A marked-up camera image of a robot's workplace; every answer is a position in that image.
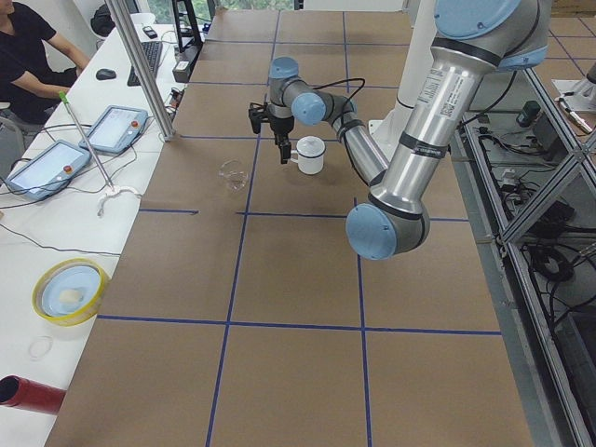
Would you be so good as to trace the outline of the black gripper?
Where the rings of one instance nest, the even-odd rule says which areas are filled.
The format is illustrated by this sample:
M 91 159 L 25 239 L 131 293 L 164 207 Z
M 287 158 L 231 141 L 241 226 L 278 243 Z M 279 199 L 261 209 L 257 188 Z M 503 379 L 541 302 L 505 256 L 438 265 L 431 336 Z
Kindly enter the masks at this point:
M 285 165 L 291 159 L 291 142 L 290 133 L 294 128 L 294 117 L 277 117 L 270 118 L 270 128 L 274 133 L 275 143 L 280 152 L 280 163 Z

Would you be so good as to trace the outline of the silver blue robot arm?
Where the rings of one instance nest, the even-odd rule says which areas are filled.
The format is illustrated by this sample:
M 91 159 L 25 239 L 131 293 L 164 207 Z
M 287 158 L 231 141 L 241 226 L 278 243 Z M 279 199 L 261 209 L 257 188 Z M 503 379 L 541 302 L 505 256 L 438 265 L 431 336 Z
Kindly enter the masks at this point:
M 308 126 L 325 121 L 370 187 L 367 202 L 350 211 L 345 224 L 358 255 L 385 260 L 426 240 L 430 223 L 422 196 L 463 114 L 486 75 L 534 67 L 545 59 L 551 8 L 550 1 L 436 2 L 433 62 L 391 157 L 358 119 L 351 100 L 311 88 L 292 58 L 272 61 L 265 114 L 281 159 L 290 157 L 294 120 Z

